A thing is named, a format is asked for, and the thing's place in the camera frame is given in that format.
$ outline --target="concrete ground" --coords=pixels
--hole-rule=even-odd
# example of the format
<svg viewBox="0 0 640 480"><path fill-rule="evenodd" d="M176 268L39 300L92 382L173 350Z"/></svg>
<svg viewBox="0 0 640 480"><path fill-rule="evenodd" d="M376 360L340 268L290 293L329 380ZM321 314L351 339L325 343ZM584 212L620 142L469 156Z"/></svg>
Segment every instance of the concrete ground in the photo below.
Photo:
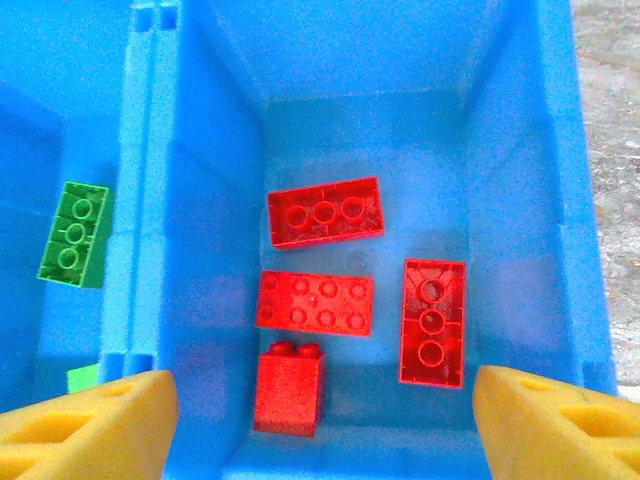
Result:
<svg viewBox="0 0 640 480"><path fill-rule="evenodd" d="M618 378L640 401L640 0L573 9Z"/></svg>

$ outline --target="blue plastic bin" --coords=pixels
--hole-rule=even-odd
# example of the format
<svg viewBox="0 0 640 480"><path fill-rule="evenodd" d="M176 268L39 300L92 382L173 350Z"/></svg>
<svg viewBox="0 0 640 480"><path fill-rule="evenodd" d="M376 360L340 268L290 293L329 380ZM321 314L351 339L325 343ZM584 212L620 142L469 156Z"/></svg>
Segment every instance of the blue plastic bin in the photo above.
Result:
<svg viewBox="0 0 640 480"><path fill-rule="evenodd" d="M8 0L0 411L170 369L167 479L488 478L481 365L615 393L568 3ZM364 176L383 238L271 247L265 192ZM102 290L35 278L66 180L116 190ZM468 263L463 390L397 381L405 258ZM258 331L261 269L373 276L371 337ZM284 338L328 353L313 439L251 430Z"/></svg>

